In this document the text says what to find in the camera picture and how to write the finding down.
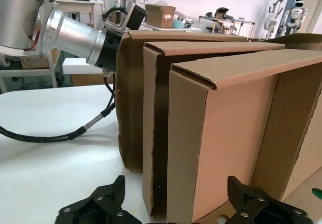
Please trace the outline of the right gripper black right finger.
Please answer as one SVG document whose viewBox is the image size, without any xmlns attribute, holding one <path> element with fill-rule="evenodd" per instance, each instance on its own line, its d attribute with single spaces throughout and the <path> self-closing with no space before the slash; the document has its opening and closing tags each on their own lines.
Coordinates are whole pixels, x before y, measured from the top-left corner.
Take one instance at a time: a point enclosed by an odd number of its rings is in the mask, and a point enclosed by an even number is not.
<svg viewBox="0 0 322 224">
<path fill-rule="evenodd" d="M 272 198 L 259 187 L 245 185 L 236 176 L 228 177 L 227 194 L 236 210 L 227 223 L 313 223 L 306 211 Z"/>
</svg>

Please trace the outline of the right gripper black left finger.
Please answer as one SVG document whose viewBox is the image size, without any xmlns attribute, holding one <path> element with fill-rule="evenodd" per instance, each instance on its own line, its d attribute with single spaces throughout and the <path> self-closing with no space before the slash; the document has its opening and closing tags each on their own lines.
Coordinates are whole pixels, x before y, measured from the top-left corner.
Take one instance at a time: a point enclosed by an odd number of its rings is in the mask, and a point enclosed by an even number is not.
<svg viewBox="0 0 322 224">
<path fill-rule="evenodd" d="M 63 207 L 55 222 L 60 224 L 141 223 L 121 208 L 125 199 L 125 176 L 99 186 L 87 198 Z"/>
</svg>

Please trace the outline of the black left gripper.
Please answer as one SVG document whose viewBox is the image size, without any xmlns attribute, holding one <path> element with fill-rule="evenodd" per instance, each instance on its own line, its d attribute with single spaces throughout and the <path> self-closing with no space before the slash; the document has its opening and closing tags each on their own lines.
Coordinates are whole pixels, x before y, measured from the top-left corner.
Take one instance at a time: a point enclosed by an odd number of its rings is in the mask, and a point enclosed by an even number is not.
<svg viewBox="0 0 322 224">
<path fill-rule="evenodd" d="M 102 70 L 116 72 L 116 54 L 120 45 L 121 36 L 113 31 L 98 31 L 94 46 L 89 57 L 88 65 Z"/>
</svg>

